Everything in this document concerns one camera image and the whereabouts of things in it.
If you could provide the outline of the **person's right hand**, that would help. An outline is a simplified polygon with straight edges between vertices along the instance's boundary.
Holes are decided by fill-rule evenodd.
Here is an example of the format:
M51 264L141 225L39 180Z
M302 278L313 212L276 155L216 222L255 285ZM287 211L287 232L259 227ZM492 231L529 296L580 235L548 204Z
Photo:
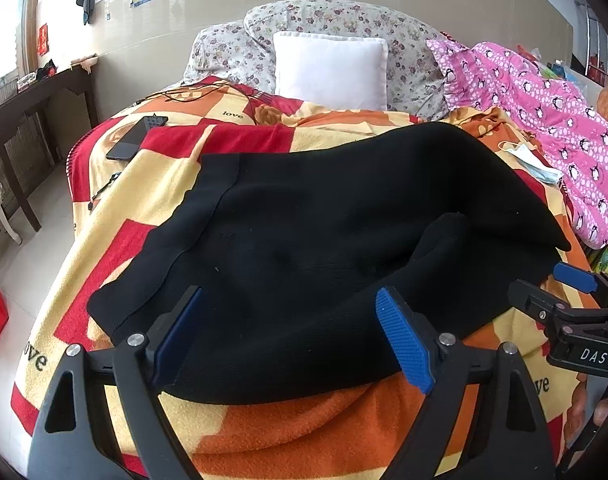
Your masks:
M597 427L601 427L608 418L608 398L600 400L592 415L592 421Z

